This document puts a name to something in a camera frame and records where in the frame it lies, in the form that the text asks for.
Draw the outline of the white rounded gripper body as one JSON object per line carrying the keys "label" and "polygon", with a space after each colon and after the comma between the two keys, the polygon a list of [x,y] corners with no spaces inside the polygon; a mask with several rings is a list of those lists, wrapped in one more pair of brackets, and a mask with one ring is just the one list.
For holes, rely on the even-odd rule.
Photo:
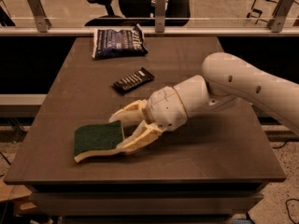
{"label": "white rounded gripper body", "polygon": [[146,112],[163,132],[174,131],[188,119],[178,93],[171,87],[155,91],[147,101]]}

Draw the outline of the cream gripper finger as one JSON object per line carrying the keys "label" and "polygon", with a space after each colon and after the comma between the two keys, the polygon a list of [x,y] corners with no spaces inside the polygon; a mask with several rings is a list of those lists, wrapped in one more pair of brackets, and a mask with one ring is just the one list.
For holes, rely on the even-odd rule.
{"label": "cream gripper finger", "polygon": [[164,132],[156,123],[148,124],[142,121],[133,134],[117,145],[120,153],[132,153],[157,140]]}
{"label": "cream gripper finger", "polygon": [[149,123],[146,104],[146,100],[134,101],[112,114],[108,122],[119,121],[123,128],[134,127],[141,122]]}

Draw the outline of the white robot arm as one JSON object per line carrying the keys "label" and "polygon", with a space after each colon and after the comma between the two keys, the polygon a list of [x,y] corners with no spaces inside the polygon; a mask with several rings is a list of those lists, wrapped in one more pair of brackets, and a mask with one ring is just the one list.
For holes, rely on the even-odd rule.
{"label": "white robot arm", "polygon": [[135,126],[133,134],[117,144],[122,153],[145,147],[164,132],[172,132],[195,116],[222,111],[239,99],[260,108],[299,134],[299,85],[268,74],[225,52],[208,55],[201,73],[174,87],[164,87],[112,114],[110,121]]}

